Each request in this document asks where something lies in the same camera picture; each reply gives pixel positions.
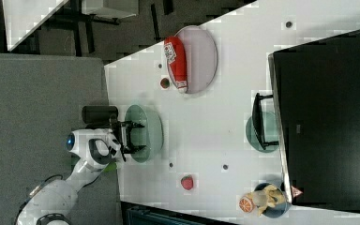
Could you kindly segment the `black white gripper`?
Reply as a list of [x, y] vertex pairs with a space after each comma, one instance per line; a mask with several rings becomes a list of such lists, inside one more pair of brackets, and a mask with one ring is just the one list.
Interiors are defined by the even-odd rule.
[[112, 154], [119, 155], [126, 161], [125, 154], [135, 154], [145, 148], [145, 145], [133, 145], [131, 143], [130, 132], [133, 128], [145, 128], [144, 125], [132, 121], [118, 121], [113, 117], [109, 120], [110, 133], [113, 135]]

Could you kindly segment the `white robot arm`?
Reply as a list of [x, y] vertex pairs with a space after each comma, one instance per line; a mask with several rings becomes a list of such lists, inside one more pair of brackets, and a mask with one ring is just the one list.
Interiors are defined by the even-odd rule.
[[72, 225], [68, 215], [82, 188], [93, 183], [117, 157], [143, 150], [131, 142], [131, 131], [145, 124], [115, 121], [104, 128], [85, 128], [67, 136], [67, 150], [78, 157], [71, 175], [49, 177], [22, 204], [14, 225]]

